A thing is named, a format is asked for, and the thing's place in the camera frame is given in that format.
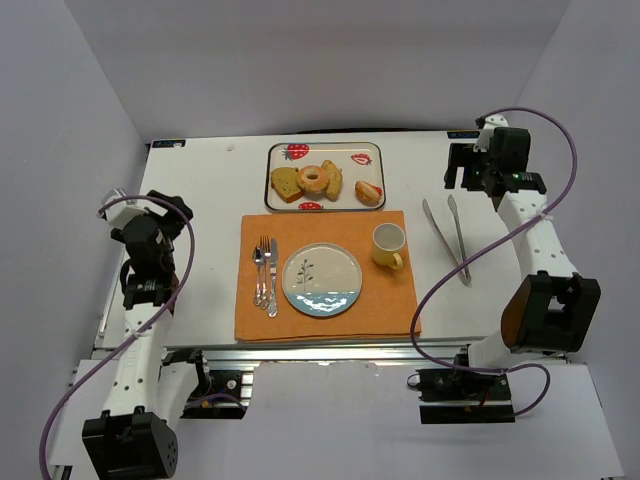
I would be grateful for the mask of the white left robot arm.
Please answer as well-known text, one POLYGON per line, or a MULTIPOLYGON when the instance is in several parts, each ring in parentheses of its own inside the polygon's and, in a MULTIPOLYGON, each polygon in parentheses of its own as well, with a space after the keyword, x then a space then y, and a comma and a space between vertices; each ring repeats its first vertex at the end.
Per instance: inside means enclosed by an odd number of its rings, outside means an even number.
POLYGON ((114 192, 102 218, 128 255, 120 270, 125 313, 124 349, 100 415, 85 421, 82 441, 101 479, 169 479, 176 471, 175 424, 180 401, 198 383, 187 360, 165 363, 179 280, 174 240, 193 213, 179 196, 151 190, 163 214, 114 192))

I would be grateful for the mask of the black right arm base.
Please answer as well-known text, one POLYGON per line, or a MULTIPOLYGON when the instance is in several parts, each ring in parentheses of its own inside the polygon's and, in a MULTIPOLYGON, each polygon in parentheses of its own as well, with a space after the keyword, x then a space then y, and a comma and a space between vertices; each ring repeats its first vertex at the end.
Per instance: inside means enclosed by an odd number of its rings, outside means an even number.
POLYGON ((423 425, 506 424, 515 421, 506 370, 472 367, 469 345, 449 359, 436 357, 407 378, 419 394, 423 425))

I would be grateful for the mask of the small round bun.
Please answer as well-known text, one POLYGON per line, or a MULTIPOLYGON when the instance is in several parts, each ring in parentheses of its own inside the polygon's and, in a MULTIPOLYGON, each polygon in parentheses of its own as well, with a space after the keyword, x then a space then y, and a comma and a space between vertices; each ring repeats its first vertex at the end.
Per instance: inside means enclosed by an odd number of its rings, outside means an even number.
POLYGON ((362 180, 355 183, 354 190, 358 200, 368 206, 377 206, 383 197, 380 187, 362 180))

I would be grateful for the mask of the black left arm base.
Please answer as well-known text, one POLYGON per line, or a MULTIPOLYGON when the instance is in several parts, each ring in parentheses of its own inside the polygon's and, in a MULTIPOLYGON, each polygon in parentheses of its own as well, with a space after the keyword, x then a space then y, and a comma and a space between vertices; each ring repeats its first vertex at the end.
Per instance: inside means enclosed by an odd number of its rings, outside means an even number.
POLYGON ((246 408, 241 404, 243 373, 240 370, 212 369, 200 349, 184 348, 167 353, 162 367, 188 363, 195 366, 198 384, 188 398, 196 405, 183 410, 182 419, 236 419, 244 418, 246 408))

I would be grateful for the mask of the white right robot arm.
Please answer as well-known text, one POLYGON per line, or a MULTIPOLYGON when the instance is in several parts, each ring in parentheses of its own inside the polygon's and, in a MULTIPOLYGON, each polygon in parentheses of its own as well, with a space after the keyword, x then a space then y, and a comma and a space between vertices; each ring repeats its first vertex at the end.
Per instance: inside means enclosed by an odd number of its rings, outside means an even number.
POLYGON ((581 349, 601 297, 599 283, 569 260, 547 213, 546 186, 528 171, 528 130, 492 117, 475 144, 454 143, 444 185, 485 193, 511 233, 522 282, 499 329, 469 346, 474 369, 508 369, 536 354, 581 349))

